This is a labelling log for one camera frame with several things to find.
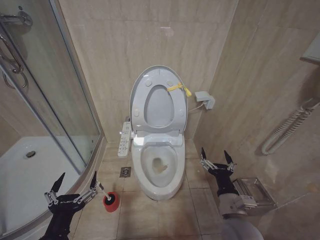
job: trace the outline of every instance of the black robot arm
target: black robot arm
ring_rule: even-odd
[[[74,214],[97,195],[97,172],[91,180],[90,188],[84,194],[66,194],[57,197],[57,192],[62,184],[65,173],[54,182],[51,191],[44,194],[48,208],[53,213],[50,224],[40,240],[68,240],[70,224]]]

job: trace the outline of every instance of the floor drain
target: floor drain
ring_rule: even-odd
[[[122,167],[120,171],[120,178],[129,178],[131,175],[131,167],[126,166]]]
[[[36,155],[36,151],[29,151],[25,156],[29,159]]]

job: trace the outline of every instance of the floor tile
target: floor tile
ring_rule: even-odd
[[[147,237],[147,238],[126,238],[123,240],[158,240],[157,237]]]
[[[122,193],[117,192],[120,206],[114,212],[107,212],[103,205],[103,193],[99,192],[84,209],[74,233],[76,240],[114,240],[117,237]]]
[[[222,219],[209,188],[191,189],[201,234],[221,233]]]
[[[185,158],[186,159],[197,159],[200,158],[194,142],[189,139],[184,141],[185,144]]]
[[[141,191],[132,159],[128,160],[128,162],[126,163],[126,167],[131,167],[131,176],[124,179],[123,191]]]
[[[222,240],[220,234],[202,235],[202,240]]]
[[[209,188],[205,171],[198,159],[185,160],[185,173],[190,189]]]
[[[119,148],[118,142],[107,142],[102,161],[105,161],[105,162],[127,161],[131,156],[131,153],[130,152],[128,153],[128,157],[118,157],[118,148]]]
[[[180,189],[189,189],[189,183],[188,183],[186,173],[183,174],[183,181],[182,181]]]
[[[202,240],[201,235],[190,236],[162,236],[158,240]]]
[[[158,206],[161,237],[200,233],[189,189],[180,189],[173,198],[159,201]]]
[[[83,209],[80,210],[80,211],[77,211],[74,215],[73,215],[73,218],[72,218],[72,221],[71,221],[71,224],[70,224],[70,233],[68,234],[68,238],[70,240],[72,240],[72,238],[74,237],[75,235],[75,231],[77,229],[77,225],[78,225],[78,222],[79,222],[79,219],[80,219],[80,216],[81,216],[81,213],[82,213]]]
[[[158,204],[142,191],[123,192],[118,239],[158,237]]]
[[[122,192],[125,179],[120,176],[120,170],[127,162],[123,161],[103,161],[99,168],[98,180],[103,185],[106,192]]]

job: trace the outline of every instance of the white toilet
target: white toilet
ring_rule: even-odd
[[[172,69],[156,65],[138,77],[131,91],[133,168],[140,187],[154,200],[173,197],[184,177],[188,100],[183,88],[167,91],[179,83]]]

